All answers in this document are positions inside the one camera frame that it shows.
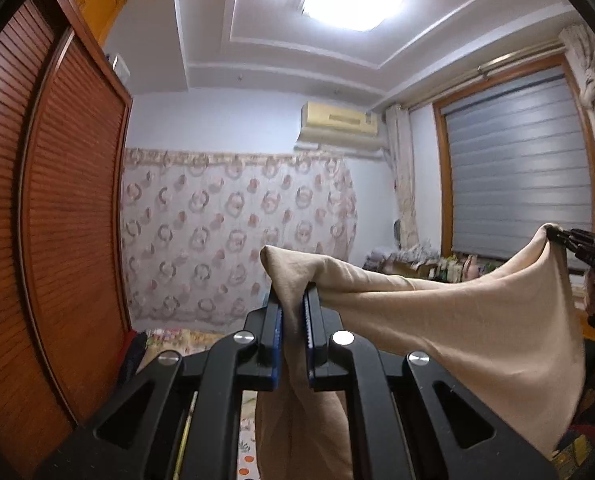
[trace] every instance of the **tied curtain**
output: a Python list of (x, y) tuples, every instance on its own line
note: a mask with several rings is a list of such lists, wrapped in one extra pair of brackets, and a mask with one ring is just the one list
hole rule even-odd
[(560, 40), (584, 73), (580, 101), (594, 123), (595, 134), (595, 34), (588, 25), (570, 25), (560, 32)]
[(273, 245), (347, 260), (356, 195), (325, 153), (126, 150), (120, 220), (124, 284), (139, 328), (230, 333), (270, 288)]
[(386, 108), (386, 133), (386, 159), (395, 178), (395, 197), (400, 214), (400, 246), (407, 249), (419, 242), (415, 219), (413, 131), (409, 111), (400, 105)]

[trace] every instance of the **air conditioner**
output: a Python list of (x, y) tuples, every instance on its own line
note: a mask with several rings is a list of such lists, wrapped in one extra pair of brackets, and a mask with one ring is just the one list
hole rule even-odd
[(300, 142), (375, 152), (386, 147), (377, 135), (377, 114), (308, 102), (302, 108)]

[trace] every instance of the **fabric fold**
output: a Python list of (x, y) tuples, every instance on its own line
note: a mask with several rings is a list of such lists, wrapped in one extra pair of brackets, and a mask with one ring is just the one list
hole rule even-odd
[(353, 478), (343, 394), (308, 387), (309, 282), (346, 330), (395, 354), (426, 351), (544, 455), (566, 430), (583, 386), (583, 345), (565, 251), (544, 227), (499, 269), (466, 283), (386, 276), (271, 246), (261, 261), (284, 310), (279, 388), (260, 393), (256, 410), (264, 480)]

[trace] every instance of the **wooden wardrobe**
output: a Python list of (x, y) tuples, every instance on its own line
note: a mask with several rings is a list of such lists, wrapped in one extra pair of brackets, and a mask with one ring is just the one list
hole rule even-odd
[(72, 0), (27, 0), (1, 31), (0, 452), (22, 478), (114, 388), (131, 103)]

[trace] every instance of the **silver screw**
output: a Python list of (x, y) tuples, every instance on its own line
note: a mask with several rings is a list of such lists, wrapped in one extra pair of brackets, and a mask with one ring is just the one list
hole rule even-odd
[(166, 350), (157, 356), (157, 360), (161, 365), (171, 366), (180, 360), (180, 354), (175, 350)]
[(232, 339), (240, 345), (248, 345), (248, 343), (252, 343), (255, 340), (255, 336), (248, 330), (240, 330), (233, 334)]
[(412, 365), (416, 366), (426, 366), (427, 364), (429, 364), (430, 360), (431, 358), (428, 355), (419, 350), (411, 352), (411, 355), (409, 355), (409, 361)]
[(353, 343), (353, 339), (355, 339), (353, 333), (346, 330), (338, 330), (335, 334), (333, 334), (333, 341), (335, 341), (335, 343), (338, 345), (350, 345)]

